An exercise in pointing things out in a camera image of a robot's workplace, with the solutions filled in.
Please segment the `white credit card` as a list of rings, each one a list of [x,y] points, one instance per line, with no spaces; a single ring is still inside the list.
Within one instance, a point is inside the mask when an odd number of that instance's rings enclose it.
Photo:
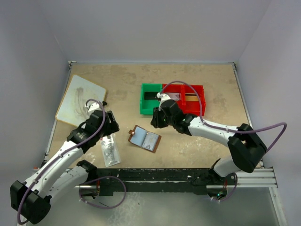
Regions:
[[[157,140],[158,140],[157,134],[154,134],[152,132],[147,132],[142,147],[149,151],[153,151],[157,143]]]

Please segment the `brown leather card holder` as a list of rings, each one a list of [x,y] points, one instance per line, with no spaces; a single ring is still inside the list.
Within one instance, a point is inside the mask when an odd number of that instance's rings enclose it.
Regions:
[[[162,138],[161,135],[147,131],[138,125],[129,130],[128,134],[128,142],[152,153],[156,152]]]

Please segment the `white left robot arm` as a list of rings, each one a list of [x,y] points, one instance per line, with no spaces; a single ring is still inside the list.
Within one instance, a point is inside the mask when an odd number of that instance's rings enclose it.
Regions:
[[[103,137],[119,131],[112,111],[93,111],[89,118],[72,130],[57,153],[24,182],[15,181],[10,187],[10,201],[17,211],[17,222],[39,223],[49,213],[55,199],[74,186],[91,185],[97,178],[97,167],[86,160],[79,161]]]

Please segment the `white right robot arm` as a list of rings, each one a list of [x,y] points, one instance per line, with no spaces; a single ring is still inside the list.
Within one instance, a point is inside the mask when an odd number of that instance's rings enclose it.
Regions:
[[[183,113],[174,100],[166,100],[153,109],[151,125],[155,128],[172,126],[177,132],[204,137],[229,148],[230,156],[218,160],[209,179],[220,184],[226,176],[237,171],[252,173],[267,152],[267,147],[248,124],[239,127],[226,126],[202,120],[200,116]]]

